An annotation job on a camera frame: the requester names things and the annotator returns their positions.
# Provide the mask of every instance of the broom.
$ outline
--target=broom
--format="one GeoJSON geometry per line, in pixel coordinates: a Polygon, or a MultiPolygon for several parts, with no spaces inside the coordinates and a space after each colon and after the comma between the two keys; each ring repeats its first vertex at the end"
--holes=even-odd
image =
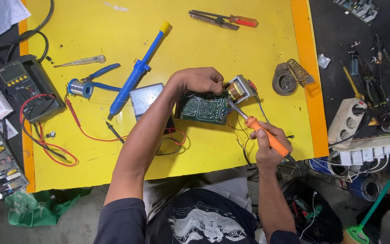
{"type": "Polygon", "coordinates": [[[389,187],[390,187],[390,178],[387,181],[386,185],[384,186],[380,195],[377,197],[377,200],[374,203],[374,205],[371,207],[369,212],[365,215],[365,218],[362,220],[362,222],[358,226],[352,226],[343,230],[344,240],[341,242],[341,244],[369,244],[370,243],[370,239],[368,238],[368,236],[365,235],[362,228],[368,222],[371,215],[374,213],[379,203],[386,195],[389,187]]]}

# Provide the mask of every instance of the blue pliers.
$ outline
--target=blue pliers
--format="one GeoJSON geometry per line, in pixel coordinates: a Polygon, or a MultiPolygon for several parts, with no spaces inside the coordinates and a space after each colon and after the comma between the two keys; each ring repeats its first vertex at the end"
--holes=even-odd
{"type": "Polygon", "coordinates": [[[85,77],[84,79],[81,79],[81,81],[83,81],[83,82],[91,82],[93,84],[93,86],[101,88],[101,89],[119,92],[121,90],[121,87],[108,86],[108,85],[105,85],[105,84],[102,84],[102,83],[99,83],[99,82],[93,82],[93,79],[97,78],[97,77],[99,77],[99,76],[101,76],[101,75],[103,75],[103,74],[105,74],[105,73],[107,73],[107,72],[109,72],[109,71],[111,71],[113,69],[116,69],[116,68],[118,68],[120,66],[121,65],[119,63],[108,65],[108,66],[106,66],[104,68],[101,68],[98,71],[92,73],[88,77],[85,77]]]}

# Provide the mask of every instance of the black test lead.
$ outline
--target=black test lead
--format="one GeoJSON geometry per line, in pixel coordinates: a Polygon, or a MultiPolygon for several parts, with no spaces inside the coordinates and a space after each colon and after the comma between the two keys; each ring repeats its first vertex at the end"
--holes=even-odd
{"type": "MultiPolygon", "coordinates": [[[[106,125],[108,126],[108,129],[110,129],[112,131],[112,133],[114,133],[114,135],[117,138],[120,138],[121,136],[116,132],[116,130],[114,130],[114,127],[110,123],[108,123],[108,121],[106,121],[105,118],[102,118],[102,119],[105,120],[106,125]]],[[[122,138],[120,138],[119,140],[124,144],[124,140],[122,138]]]]}

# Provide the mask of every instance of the man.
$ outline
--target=man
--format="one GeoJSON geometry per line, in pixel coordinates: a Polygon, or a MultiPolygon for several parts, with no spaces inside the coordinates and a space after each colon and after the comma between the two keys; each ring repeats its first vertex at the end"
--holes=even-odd
{"type": "MultiPolygon", "coordinates": [[[[181,93],[219,95],[223,81],[224,77],[212,67],[183,69],[169,78],[130,131],[118,156],[95,243],[256,243],[254,232],[258,224],[247,197],[245,166],[192,177],[144,181],[181,93]]],[[[264,122],[260,126],[274,134],[290,152],[293,150],[283,130],[264,122]]],[[[276,166],[284,158],[269,147],[265,131],[252,132],[251,139],[255,138],[259,146],[258,212],[267,242],[298,244],[293,216],[276,180],[276,166]]]]}

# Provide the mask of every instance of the green circuit board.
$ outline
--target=green circuit board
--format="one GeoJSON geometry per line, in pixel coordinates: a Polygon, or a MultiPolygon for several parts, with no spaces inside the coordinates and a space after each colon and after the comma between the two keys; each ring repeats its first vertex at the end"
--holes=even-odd
{"type": "Polygon", "coordinates": [[[175,118],[225,125],[229,112],[228,92],[215,96],[210,93],[186,92],[176,105],[175,118]]]}

